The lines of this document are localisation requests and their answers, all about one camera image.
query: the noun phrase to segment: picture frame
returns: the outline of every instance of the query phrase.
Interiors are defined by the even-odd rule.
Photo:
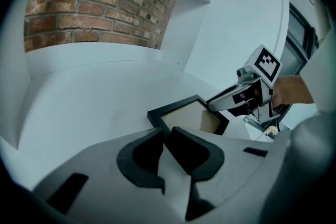
[[[150,120],[153,127],[162,128],[163,135],[165,137],[167,137],[171,133],[171,130],[167,126],[167,124],[164,122],[164,120],[162,119],[162,116],[167,115],[168,113],[171,113],[175,110],[178,110],[178,109],[180,109],[184,106],[187,106],[188,104],[191,104],[191,103],[197,102],[197,101],[200,104],[202,104],[205,107],[205,109],[207,109],[206,101],[203,100],[199,95],[194,95],[194,96],[191,96],[189,98],[177,101],[175,103],[171,103],[169,105],[165,105],[165,106],[162,106],[160,108],[148,111],[147,112],[147,118]],[[214,114],[215,116],[217,116],[217,118],[219,118],[220,122],[221,122],[219,124],[218,128],[216,129],[216,131],[214,132],[214,134],[223,135],[227,126],[228,126],[228,124],[229,124],[229,120],[219,112],[211,112],[211,113]]]

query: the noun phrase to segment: cable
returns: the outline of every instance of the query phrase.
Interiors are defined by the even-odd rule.
[[[278,132],[280,132],[279,118],[276,118],[276,121],[277,121]]]

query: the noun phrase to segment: human hand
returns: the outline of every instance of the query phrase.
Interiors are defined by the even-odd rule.
[[[279,77],[273,86],[274,108],[281,104],[312,104],[313,99],[300,76]]]
[[[273,99],[272,99],[272,105],[273,108],[276,108],[284,103],[284,97],[283,95],[285,91],[285,82],[283,81],[283,78],[278,78],[273,86]]]

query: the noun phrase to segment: brick wall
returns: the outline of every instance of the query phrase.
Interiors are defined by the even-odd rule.
[[[176,0],[28,0],[25,51],[82,41],[159,49]]]

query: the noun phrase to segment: robotic arm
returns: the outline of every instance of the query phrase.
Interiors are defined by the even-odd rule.
[[[238,82],[207,101],[210,111],[233,116],[252,114],[260,123],[280,117],[272,109],[273,85],[282,63],[263,45],[237,69]]]

